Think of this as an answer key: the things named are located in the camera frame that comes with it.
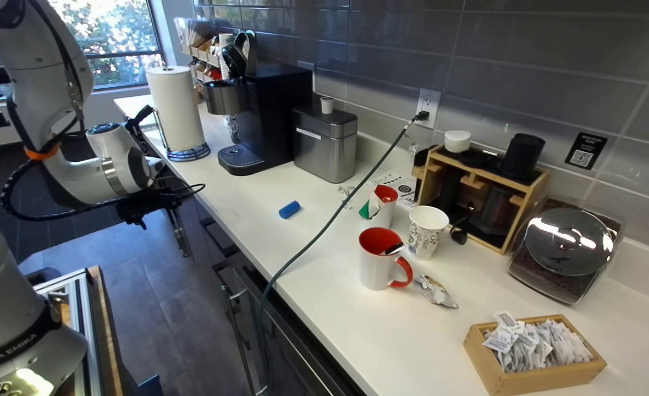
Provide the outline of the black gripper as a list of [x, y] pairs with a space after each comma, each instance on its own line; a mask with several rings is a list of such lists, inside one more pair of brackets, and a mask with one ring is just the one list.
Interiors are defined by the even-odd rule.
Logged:
[[158, 178], [147, 190], [122, 199], [117, 206], [117, 217], [127, 225], [143, 228], [143, 218], [147, 214], [158, 210], [179, 210], [183, 202], [183, 190], [185, 183], [173, 176]]

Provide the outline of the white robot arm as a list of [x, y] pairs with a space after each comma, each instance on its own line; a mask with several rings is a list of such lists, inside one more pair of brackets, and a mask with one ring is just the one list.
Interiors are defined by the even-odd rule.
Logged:
[[[7, 112], [67, 217], [111, 206], [127, 222], [175, 202], [136, 144], [131, 122], [85, 132], [92, 156], [71, 161], [66, 134], [83, 123], [92, 71], [72, 34], [45, 0], [0, 0], [0, 65], [10, 80]], [[52, 394], [85, 356], [88, 343], [63, 326], [52, 304], [20, 273], [0, 234], [0, 393]]]

